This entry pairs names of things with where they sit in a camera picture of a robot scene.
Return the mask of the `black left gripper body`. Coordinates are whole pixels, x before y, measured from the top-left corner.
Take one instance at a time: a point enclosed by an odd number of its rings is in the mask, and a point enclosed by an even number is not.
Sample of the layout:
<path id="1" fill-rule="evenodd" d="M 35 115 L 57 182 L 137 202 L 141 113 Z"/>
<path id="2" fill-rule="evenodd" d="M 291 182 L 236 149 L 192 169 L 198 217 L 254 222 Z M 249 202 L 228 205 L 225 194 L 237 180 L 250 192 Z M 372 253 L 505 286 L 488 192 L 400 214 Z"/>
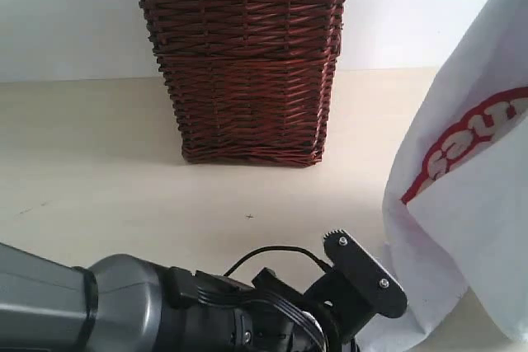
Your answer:
<path id="1" fill-rule="evenodd" d="M 352 288 L 326 273 L 301 293 L 268 269 L 246 285 L 234 279 L 168 271 L 171 351 L 357 351 L 359 318 L 342 313 Z"/>

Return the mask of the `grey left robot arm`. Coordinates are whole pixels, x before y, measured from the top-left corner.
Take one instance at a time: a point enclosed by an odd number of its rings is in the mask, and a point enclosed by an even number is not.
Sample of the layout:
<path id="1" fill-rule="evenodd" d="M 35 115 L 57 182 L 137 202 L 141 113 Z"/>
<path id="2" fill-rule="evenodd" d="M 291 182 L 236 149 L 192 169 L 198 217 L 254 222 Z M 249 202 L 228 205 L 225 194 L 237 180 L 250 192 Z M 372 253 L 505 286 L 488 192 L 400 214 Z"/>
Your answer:
<path id="1" fill-rule="evenodd" d="M 4 351 L 354 351 L 371 309 L 333 263 L 301 293 L 118 254 L 83 268 L 1 248 Z"/>

